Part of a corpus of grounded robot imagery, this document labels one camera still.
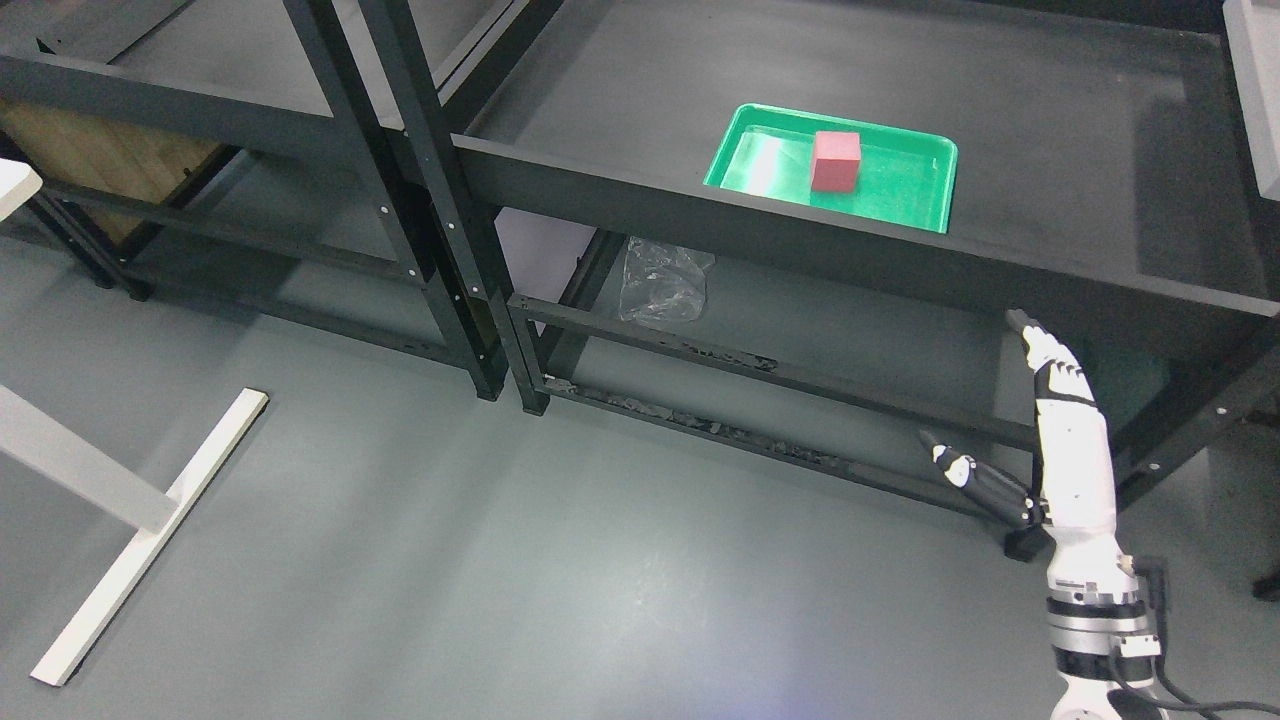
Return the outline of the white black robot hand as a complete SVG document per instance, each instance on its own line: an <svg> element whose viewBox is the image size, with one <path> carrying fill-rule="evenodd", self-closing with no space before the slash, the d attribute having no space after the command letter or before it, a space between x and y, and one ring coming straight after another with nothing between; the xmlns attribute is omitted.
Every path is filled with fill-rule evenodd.
<svg viewBox="0 0 1280 720"><path fill-rule="evenodd" d="M1053 541L1053 600L1084 606L1134 603L1139 582L1116 539L1117 501L1108 428L1073 351L1021 309L1006 313L1034 379L1041 480L1032 491L1009 473L922 430L946 482L1015 529L1044 528Z"/></svg>

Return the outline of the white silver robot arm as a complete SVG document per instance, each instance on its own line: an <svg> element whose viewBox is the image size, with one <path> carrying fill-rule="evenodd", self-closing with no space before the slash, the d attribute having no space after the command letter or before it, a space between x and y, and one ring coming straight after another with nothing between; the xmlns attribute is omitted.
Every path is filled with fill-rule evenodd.
<svg viewBox="0 0 1280 720"><path fill-rule="evenodd" d="M1139 594L1119 605L1047 601L1050 639L1066 689L1052 719L1167 719L1196 714L1220 719L1228 711L1277 715L1258 701L1193 700L1167 675L1164 635L1169 628L1167 564L1135 561Z"/></svg>

